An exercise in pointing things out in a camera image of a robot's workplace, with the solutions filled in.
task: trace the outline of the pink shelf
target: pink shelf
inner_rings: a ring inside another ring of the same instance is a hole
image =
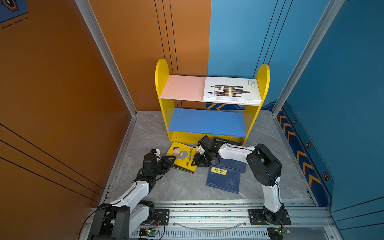
[[[169,75],[160,98],[205,102],[205,77]],[[233,104],[225,101],[209,101],[210,103]],[[239,103],[239,105],[259,106],[258,104]]]

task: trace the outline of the white book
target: white book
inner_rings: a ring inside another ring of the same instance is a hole
[[[248,78],[206,77],[203,99],[232,104],[260,105],[262,102],[257,80]]]

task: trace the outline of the orange chevron arrow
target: orange chevron arrow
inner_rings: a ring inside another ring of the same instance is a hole
[[[312,188],[312,180],[315,180],[316,182],[318,182],[319,184],[321,184],[321,182],[320,182],[319,179],[315,178],[314,176],[312,176],[312,175],[310,174],[310,188]]]
[[[212,104],[211,106],[209,106],[208,108],[207,108],[207,110],[211,110],[211,107],[213,107],[213,106],[215,106],[216,104]]]
[[[280,125],[281,125],[281,119],[282,119],[282,118],[287,118],[287,117],[286,117],[286,116],[283,116],[283,115],[280,116]]]
[[[297,161],[298,161],[298,162],[300,162],[300,160],[299,160],[300,155],[302,155],[302,156],[304,156],[304,157],[307,157],[307,155],[306,155],[305,153],[300,152],[300,151],[297,151]]]
[[[224,106],[224,105],[225,105],[225,104],[222,104],[220,107],[216,108],[216,110],[221,111],[220,108],[221,108],[222,106]]]
[[[304,173],[304,175],[305,175],[305,167],[309,167],[310,169],[313,170],[313,167],[312,167],[311,165],[309,165],[309,164],[306,163],[306,162],[303,162],[303,173]]]
[[[288,142],[289,142],[289,136],[290,136],[290,135],[294,135],[294,136],[296,136],[296,134],[295,134],[294,132],[290,132],[290,131],[288,131],[288,136],[287,136]]]
[[[288,123],[284,123],[283,126],[284,126],[283,127],[283,132],[285,133],[285,127],[290,127],[291,125],[289,125]]]

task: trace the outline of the yellow side panel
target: yellow side panel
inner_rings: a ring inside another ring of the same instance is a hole
[[[170,140],[171,132],[168,131],[170,121],[172,120],[173,111],[175,110],[175,103],[172,99],[161,99],[161,93],[163,92],[164,86],[167,83],[169,77],[168,64],[165,59],[160,59],[156,65],[155,71],[155,85],[156,92],[159,98],[161,112],[163,113],[164,122],[167,128],[168,137]]]
[[[182,142],[197,144],[200,139],[202,139],[207,134],[201,133],[191,133],[191,132],[169,132],[171,134],[170,141]],[[226,140],[234,142],[242,142],[243,137],[228,137],[228,136],[219,136],[219,135],[207,135],[211,140],[215,137],[224,138]]]
[[[245,129],[247,131],[247,136],[245,138],[242,138],[241,144],[244,146],[245,142],[248,139],[249,134],[251,133],[253,124],[256,121],[257,115],[260,112],[260,109],[262,108],[264,104],[264,100],[266,98],[266,95],[268,93],[269,88],[269,82],[270,82],[271,73],[269,70],[269,66],[266,64],[263,64],[260,66],[259,70],[256,74],[256,80],[257,84],[259,86],[260,96],[262,97],[262,102],[260,103],[260,106],[246,106],[244,110],[244,122],[245,122]]]

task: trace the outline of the bookshelf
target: bookshelf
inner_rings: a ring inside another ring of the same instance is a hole
[[[244,113],[175,108],[174,100],[204,102],[205,77],[170,75],[166,60],[160,59],[156,66],[155,85],[169,140],[197,144],[207,135],[212,140],[221,137],[244,145],[268,92],[268,65],[260,66],[256,79],[261,104],[242,103],[246,105]]]

